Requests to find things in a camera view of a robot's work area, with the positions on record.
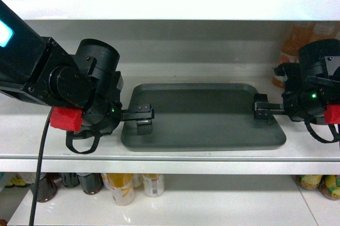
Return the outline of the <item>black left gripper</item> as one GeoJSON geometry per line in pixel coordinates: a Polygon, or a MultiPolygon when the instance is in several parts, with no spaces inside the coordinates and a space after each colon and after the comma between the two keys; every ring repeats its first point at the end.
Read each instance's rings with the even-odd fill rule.
{"type": "Polygon", "coordinates": [[[122,110],[119,99],[107,100],[97,96],[92,106],[83,113],[80,130],[66,132],[67,148],[77,154],[91,154],[96,151],[100,138],[112,134],[121,121],[136,121],[138,135],[152,133],[152,119],[155,117],[151,104],[138,104],[122,110]],[[75,139],[87,139],[93,137],[93,143],[89,150],[80,152],[73,146],[75,139]]]}

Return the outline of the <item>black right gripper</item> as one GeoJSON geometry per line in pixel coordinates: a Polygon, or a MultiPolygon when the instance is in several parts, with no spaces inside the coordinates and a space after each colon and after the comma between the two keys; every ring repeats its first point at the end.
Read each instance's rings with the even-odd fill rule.
{"type": "Polygon", "coordinates": [[[267,125],[274,124],[275,115],[287,115],[293,122],[304,122],[309,134],[323,144],[339,142],[339,132],[335,124],[326,123],[324,112],[326,104],[322,101],[320,91],[311,89],[297,93],[285,91],[282,93],[283,104],[270,103],[266,94],[253,96],[253,118],[267,125]],[[311,124],[328,125],[332,140],[321,138],[311,124]]]}

